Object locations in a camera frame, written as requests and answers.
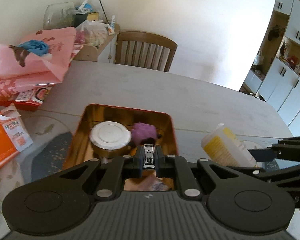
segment pink packaging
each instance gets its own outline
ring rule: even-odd
[[[0,44],[0,98],[61,83],[69,67],[75,36],[75,28],[68,27],[40,30],[21,40],[47,43],[52,54],[50,61],[22,48]]]

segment speckled pattern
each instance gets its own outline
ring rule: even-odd
[[[31,167],[31,181],[61,171],[71,140],[72,134],[70,132],[60,134],[34,157]]]

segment purple object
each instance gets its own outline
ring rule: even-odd
[[[136,146],[140,145],[140,143],[145,139],[152,138],[156,141],[158,138],[155,126],[141,122],[137,122],[133,125],[131,136],[132,141]]]

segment table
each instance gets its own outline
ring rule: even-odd
[[[29,182],[25,173],[30,171],[21,168],[27,156],[37,154],[57,135],[67,131],[73,135],[85,107],[92,103],[170,114],[179,154],[190,162],[206,156],[200,142],[221,122],[250,148],[291,137],[277,112],[252,96],[171,73],[74,61],[64,82],[54,87],[39,110],[19,111],[34,144],[0,170],[1,201],[14,187]],[[0,238],[8,231],[1,215]]]

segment white jar lid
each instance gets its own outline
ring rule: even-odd
[[[128,145],[131,132],[117,122],[101,122],[95,125],[89,135],[90,141],[105,150],[117,150]]]

